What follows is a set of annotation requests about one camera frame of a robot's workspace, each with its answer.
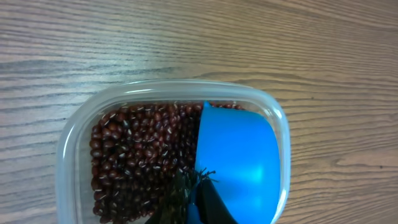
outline blue object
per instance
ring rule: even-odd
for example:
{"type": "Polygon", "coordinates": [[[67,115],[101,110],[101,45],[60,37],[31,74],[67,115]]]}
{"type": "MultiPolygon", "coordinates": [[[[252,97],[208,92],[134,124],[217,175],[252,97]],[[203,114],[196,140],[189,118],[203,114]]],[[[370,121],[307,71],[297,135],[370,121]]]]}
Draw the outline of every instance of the blue object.
{"type": "Polygon", "coordinates": [[[201,115],[195,170],[211,178],[238,223],[270,223],[280,196],[280,161],[270,124],[257,113],[211,107],[201,115]]]}

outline wooden table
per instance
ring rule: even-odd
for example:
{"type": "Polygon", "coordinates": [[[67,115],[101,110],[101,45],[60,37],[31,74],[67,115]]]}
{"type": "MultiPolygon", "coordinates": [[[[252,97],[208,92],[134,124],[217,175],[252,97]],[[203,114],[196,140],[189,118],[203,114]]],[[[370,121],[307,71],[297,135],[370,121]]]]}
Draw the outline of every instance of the wooden table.
{"type": "Polygon", "coordinates": [[[200,78],[267,91],[287,113],[279,223],[396,223],[397,62],[393,0],[3,0],[0,222],[57,222],[55,146],[90,96],[200,78]]]}

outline brown tabletop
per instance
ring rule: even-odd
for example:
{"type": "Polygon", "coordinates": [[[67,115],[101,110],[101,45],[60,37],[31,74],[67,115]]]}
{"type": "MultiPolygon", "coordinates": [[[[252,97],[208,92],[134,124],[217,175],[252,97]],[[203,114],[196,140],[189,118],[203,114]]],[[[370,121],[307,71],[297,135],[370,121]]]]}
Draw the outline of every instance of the brown tabletop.
{"type": "Polygon", "coordinates": [[[1,1],[0,222],[57,222],[55,147],[90,96],[197,78],[264,90],[286,112],[279,223],[396,223],[397,62],[393,0],[1,1]]]}

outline pile of beans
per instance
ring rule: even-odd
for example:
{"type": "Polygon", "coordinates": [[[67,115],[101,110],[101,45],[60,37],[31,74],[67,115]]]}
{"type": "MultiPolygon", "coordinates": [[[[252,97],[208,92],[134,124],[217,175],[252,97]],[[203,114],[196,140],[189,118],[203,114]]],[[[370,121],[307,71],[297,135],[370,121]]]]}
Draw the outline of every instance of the pile of beans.
{"type": "Polygon", "coordinates": [[[184,103],[122,106],[93,126],[93,213],[101,223],[153,215],[176,171],[193,170],[202,108],[184,103]]]}

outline blue scoop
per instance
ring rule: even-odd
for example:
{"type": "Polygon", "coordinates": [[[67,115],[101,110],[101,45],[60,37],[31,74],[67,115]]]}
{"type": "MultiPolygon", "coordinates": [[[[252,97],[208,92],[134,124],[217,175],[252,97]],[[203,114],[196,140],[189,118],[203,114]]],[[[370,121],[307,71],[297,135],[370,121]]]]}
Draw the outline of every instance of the blue scoop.
{"type": "Polygon", "coordinates": [[[238,223],[270,223],[280,194],[277,140],[257,113],[214,108],[201,115],[195,170],[216,171],[211,178],[238,223]]]}

